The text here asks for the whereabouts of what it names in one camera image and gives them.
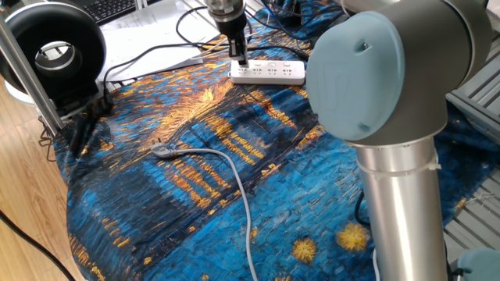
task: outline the metal pole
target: metal pole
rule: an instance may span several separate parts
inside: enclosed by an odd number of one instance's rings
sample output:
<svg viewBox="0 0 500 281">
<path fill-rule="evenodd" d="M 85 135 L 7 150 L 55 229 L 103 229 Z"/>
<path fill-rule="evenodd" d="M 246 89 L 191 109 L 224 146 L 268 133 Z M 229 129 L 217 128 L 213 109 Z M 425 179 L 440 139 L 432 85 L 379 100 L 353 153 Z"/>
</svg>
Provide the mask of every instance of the metal pole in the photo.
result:
<svg viewBox="0 0 500 281">
<path fill-rule="evenodd" d="M 13 33 L 2 16 L 0 16 L 0 49 L 26 92 L 33 98 L 45 124 L 50 128 L 53 135 L 56 135 L 63 128 L 63 121 L 59 118 L 59 115 L 55 111 L 55 106 L 51 103 L 47 93 L 45 93 L 44 88 L 41 86 L 33 69 L 31 69 L 30 63 L 27 61 L 26 56 L 24 56 L 21 47 L 17 44 Z"/>
<path fill-rule="evenodd" d="M 433 137 L 356 150 L 382 280 L 447 280 Z"/>
</svg>

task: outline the wooden floor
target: wooden floor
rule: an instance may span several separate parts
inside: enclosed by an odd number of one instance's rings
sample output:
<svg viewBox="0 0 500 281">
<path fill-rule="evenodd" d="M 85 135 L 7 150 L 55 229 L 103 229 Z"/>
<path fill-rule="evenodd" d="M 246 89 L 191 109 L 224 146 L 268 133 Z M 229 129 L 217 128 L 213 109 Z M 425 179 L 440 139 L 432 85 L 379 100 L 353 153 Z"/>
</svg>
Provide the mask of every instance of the wooden floor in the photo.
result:
<svg viewBox="0 0 500 281">
<path fill-rule="evenodd" d="M 46 161 L 46 148 L 38 146 L 42 130 L 35 109 L 15 101 L 0 78 L 0 209 L 49 249 L 77 280 L 84 280 L 67 238 L 67 187 L 56 164 Z M 42 253 L 0 221 L 0 280 L 66 278 Z"/>
</svg>

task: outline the white power strip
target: white power strip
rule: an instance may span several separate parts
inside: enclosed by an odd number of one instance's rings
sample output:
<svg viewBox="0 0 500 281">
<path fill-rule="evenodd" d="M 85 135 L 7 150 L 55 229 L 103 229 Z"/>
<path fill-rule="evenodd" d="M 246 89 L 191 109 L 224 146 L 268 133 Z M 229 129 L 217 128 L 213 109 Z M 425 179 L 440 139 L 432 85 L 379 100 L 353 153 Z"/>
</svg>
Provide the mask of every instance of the white power strip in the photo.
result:
<svg viewBox="0 0 500 281">
<path fill-rule="evenodd" d="M 231 63 L 234 84 L 302 85 L 305 81 L 304 62 L 249 60 L 248 67 Z"/>
</svg>

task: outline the keyboard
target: keyboard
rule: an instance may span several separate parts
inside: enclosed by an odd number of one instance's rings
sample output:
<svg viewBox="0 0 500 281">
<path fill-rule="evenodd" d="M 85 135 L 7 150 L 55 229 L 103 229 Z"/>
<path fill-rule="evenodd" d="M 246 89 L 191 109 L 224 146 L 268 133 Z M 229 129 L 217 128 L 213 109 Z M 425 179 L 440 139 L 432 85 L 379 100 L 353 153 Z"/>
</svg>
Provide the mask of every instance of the keyboard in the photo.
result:
<svg viewBox="0 0 500 281">
<path fill-rule="evenodd" d="M 81 6 L 98 25 L 102 25 L 135 11 L 135 0 L 98 0 Z"/>
</svg>

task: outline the blue patterned tablecloth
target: blue patterned tablecloth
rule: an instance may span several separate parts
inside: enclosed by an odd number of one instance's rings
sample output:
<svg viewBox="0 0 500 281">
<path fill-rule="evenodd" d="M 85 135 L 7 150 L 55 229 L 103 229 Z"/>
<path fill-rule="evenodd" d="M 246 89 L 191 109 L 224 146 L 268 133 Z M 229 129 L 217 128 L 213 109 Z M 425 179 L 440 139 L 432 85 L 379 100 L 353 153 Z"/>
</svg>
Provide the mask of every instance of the blue patterned tablecloth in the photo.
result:
<svg viewBox="0 0 500 281">
<path fill-rule="evenodd" d="M 301 9 L 331 3 L 302 1 Z M 336 14 L 314 19 L 301 33 L 325 30 Z M 283 20 L 290 28 L 296 23 Z M 282 33 L 266 34 L 271 36 L 257 45 L 296 47 Z M 251 57 L 297 59 L 282 50 Z M 70 245 L 84 277 L 251 279 L 245 210 L 228 163 L 215 155 L 156 158 L 149 148 L 160 137 L 172 147 L 213 148 L 233 159 L 248 194 L 260 280 L 373 280 L 370 231 L 353 215 L 362 187 L 355 150 L 325 133 L 305 87 L 233 85 L 229 65 L 222 54 L 139 80 L 112 94 L 111 116 L 94 126 L 86 124 L 90 116 L 78 116 L 56 137 L 69 188 Z M 449 123 L 436 137 L 445 223 L 499 156 L 456 108 L 448 110 Z M 74 153 L 70 147 L 82 124 L 87 134 Z"/>
</svg>

